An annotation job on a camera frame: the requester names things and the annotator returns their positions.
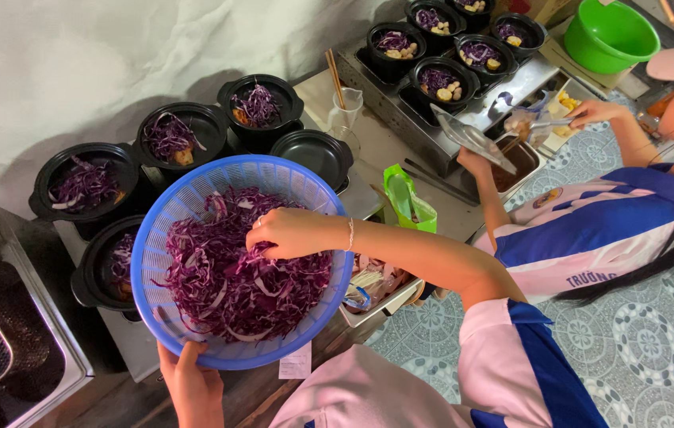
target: shredded purple cabbage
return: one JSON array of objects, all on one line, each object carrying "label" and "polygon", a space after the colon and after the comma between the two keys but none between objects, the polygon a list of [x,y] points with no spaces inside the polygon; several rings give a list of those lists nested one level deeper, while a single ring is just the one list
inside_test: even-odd
[{"label": "shredded purple cabbage", "polygon": [[427,93],[431,96],[434,96],[438,89],[447,88],[449,84],[455,81],[454,75],[444,69],[427,67],[419,73],[419,83],[427,85]]},{"label": "shredded purple cabbage", "polygon": [[212,208],[208,220],[171,225],[166,248],[173,262],[165,284],[152,282],[170,290],[191,331],[227,342],[267,340],[294,330],[319,303],[329,283],[330,252],[269,260],[262,253],[273,243],[259,242],[250,252],[245,246],[253,223],[281,206],[303,208],[255,187],[229,189],[205,200],[205,209]]},{"label": "shredded purple cabbage", "polygon": [[509,36],[519,37],[520,39],[522,39],[522,44],[520,46],[529,47],[525,45],[529,44],[528,39],[530,36],[527,34],[525,29],[522,28],[519,24],[511,24],[508,22],[498,24],[498,26],[496,27],[496,31],[503,40],[506,40]]},{"label": "shredded purple cabbage", "polygon": [[437,11],[435,9],[419,9],[416,12],[416,22],[429,30],[432,27],[437,27],[437,23],[440,22],[440,17],[437,16]]},{"label": "shredded purple cabbage", "polygon": [[379,42],[377,42],[377,49],[380,50],[401,50],[407,49],[411,45],[406,34],[400,31],[388,31],[385,33]]},{"label": "shredded purple cabbage", "polygon": [[120,291],[120,299],[133,301],[131,290],[131,253],[134,249],[134,235],[127,233],[115,244],[111,254],[113,264],[110,271],[113,273],[113,283]]},{"label": "shredded purple cabbage", "polygon": [[461,50],[464,51],[464,58],[472,59],[472,65],[483,65],[489,59],[501,61],[501,56],[498,52],[482,42],[469,42],[463,44]]},{"label": "shredded purple cabbage", "polygon": [[237,103],[237,108],[247,115],[247,119],[258,128],[271,125],[276,117],[281,117],[279,106],[274,101],[271,92],[260,84],[247,95],[247,100],[242,100],[237,95],[232,95],[231,101]]},{"label": "shredded purple cabbage", "polygon": [[195,137],[194,132],[175,114],[162,113],[151,126],[144,127],[144,140],[152,155],[163,162],[173,159],[178,151],[195,147],[207,150]]},{"label": "shredded purple cabbage", "polygon": [[53,209],[75,214],[95,208],[110,198],[115,198],[115,203],[123,198],[124,193],[118,190],[118,180],[109,160],[94,166],[77,156],[71,156],[70,159],[75,162],[73,169],[66,178],[48,190]]}]

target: white cloth backdrop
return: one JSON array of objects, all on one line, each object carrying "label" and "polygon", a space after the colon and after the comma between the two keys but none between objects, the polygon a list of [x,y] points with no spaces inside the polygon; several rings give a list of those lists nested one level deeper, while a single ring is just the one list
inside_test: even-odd
[{"label": "white cloth backdrop", "polygon": [[252,73],[296,80],[405,0],[0,0],[0,206],[57,151],[134,138],[153,109],[214,103]]}]

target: black clay pot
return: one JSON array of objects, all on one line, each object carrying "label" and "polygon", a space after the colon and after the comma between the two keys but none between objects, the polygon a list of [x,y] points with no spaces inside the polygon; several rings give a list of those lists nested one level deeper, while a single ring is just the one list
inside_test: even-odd
[{"label": "black clay pot", "polygon": [[495,0],[484,0],[484,9],[482,12],[467,11],[464,5],[458,0],[445,0],[446,4],[451,6],[466,21],[466,34],[479,33],[490,24],[490,14],[493,12]]},{"label": "black clay pot", "polygon": [[[279,117],[261,128],[241,123],[232,112],[237,105],[231,98],[237,95],[246,100],[256,84],[271,92],[279,108]],[[272,75],[247,75],[234,82],[224,83],[218,91],[218,103],[230,122],[231,130],[237,134],[245,149],[252,153],[268,153],[276,140],[291,130],[292,123],[299,121],[305,107],[289,83]]]},{"label": "black clay pot", "polygon": [[[523,33],[522,44],[515,46],[507,43],[506,38],[501,37],[501,34],[498,33],[498,27],[502,24],[511,24],[518,29],[518,32]],[[495,39],[504,42],[506,47],[514,54],[514,58],[520,60],[537,52],[543,46],[543,43],[546,42],[546,36],[549,33],[542,24],[533,21],[525,15],[506,12],[498,15],[493,23],[490,24],[490,34]]]},{"label": "black clay pot", "polygon": [[[408,37],[408,41],[417,44],[416,54],[412,59],[390,58],[383,50],[377,48],[377,44],[388,31],[400,31]],[[411,24],[405,22],[392,22],[374,25],[366,34],[366,46],[369,48],[369,59],[374,67],[382,75],[403,76],[408,70],[419,62],[419,59],[427,53],[427,41],[421,32]]]},{"label": "black clay pot", "polygon": [[345,181],[353,164],[350,147],[344,141],[316,130],[286,134],[276,141],[270,154],[312,170],[334,190]]},{"label": "black clay pot", "polygon": [[[150,150],[149,141],[144,138],[144,131],[152,127],[154,121],[163,113],[172,113],[178,117],[194,132],[197,141],[207,149],[194,148],[191,151],[194,162],[191,164],[180,165],[174,160],[163,161],[156,158]],[[228,126],[228,119],[218,106],[205,106],[199,103],[168,104],[151,112],[142,121],[133,145],[134,157],[144,166],[159,168],[166,180],[173,182],[200,165],[234,154],[227,143],[226,129]]]},{"label": "black clay pot", "polygon": [[[496,52],[498,52],[498,55],[500,56],[501,66],[495,70],[491,70],[486,67],[485,64],[467,65],[466,62],[464,62],[464,59],[461,57],[461,47],[472,42],[484,43],[492,47]],[[495,82],[496,80],[499,80],[500,78],[506,77],[508,75],[512,75],[519,68],[517,60],[514,58],[514,55],[511,53],[509,48],[506,47],[505,43],[496,40],[493,37],[483,36],[480,34],[467,34],[465,36],[458,36],[456,38],[456,56],[454,58],[456,58],[456,60],[459,61],[459,63],[461,63],[464,67],[472,70],[477,75],[481,86],[490,82]]]},{"label": "black clay pot", "polygon": [[[421,73],[428,68],[444,69],[448,73],[451,73],[456,80],[461,83],[461,99],[457,101],[441,101],[437,99],[435,94],[427,94],[422,91],[419,76],[421,76]],[[408,72],[408,78],[411,80],[411,85],[416,89],[419,100],[422,101],[424,105],[433,103],[445,111],[456,111],[465,107],[466,102],[474,96],[475,92],[477,92],[480,87],[479,80],[475,73],[465,69],[463,65],[452,59],[441,57],[424,58],[422,61],[419,61],[419,64]]]},{"label": "black clay pot", "polygon": [[[105,162],[112,165],[118,189],[125,193],[123,198],[117,203],[115,199],[106,200],[81,212],[66,212],[52,208],[49,189],[64,180],[76,165],[71,156],[93,165],[102,165]],[[157,196],[156,190],[152,188],[139,163],[134,159],[130,145],[88,142],[60,151],[41,167],[33,185],[33,193],[28,198],[28,204],[40,219],[48,222],[55,220],[74,222],[80,237],[89,240],[96,232],[116,220],[133,214],[146,213]]]},{"label": "black clay pot", "polygon": [[114,281],[113,250],[127,233],[136,236],[144,216],[130,216],[114,222],[102,229],[89,242],[78,268],[70,277],[73,295],[83,306],[113,311],[134,311],[133,299],[123,301],[119,298],[119,285]]},{"label": "black clay pot", "polygon": [[[424,28],[416,20],[416,13],[421,9],[434,10],[440,22],[448,23],[450,34],[436,34]],[[466,28],[466,21],[450,6],[438,0],[414,0],[406,3],[404,8],[406,21],[416,27],[427,42],[427,54],[439,55],[454,47],[454,36]]]}]

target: blue collar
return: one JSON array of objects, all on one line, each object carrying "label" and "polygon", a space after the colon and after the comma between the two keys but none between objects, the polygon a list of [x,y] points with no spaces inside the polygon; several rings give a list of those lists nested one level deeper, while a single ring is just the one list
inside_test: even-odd
[{"label": "blue collar", "polygon": [[626,167],[601,177],[602,180],[625,183],[638,189],[651,190],[657,196],[674,202],[674,174],[667,171],[673,164],[653,164],[648,168]]}]

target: order receipt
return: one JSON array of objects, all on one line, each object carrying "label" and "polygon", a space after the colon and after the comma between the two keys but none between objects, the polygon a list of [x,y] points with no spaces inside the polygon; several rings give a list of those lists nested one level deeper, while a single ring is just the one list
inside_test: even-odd
[{"label": "order receipt", "polygon": [[279,360],[280,379],[305,379],[310,374],[310,342]]}]

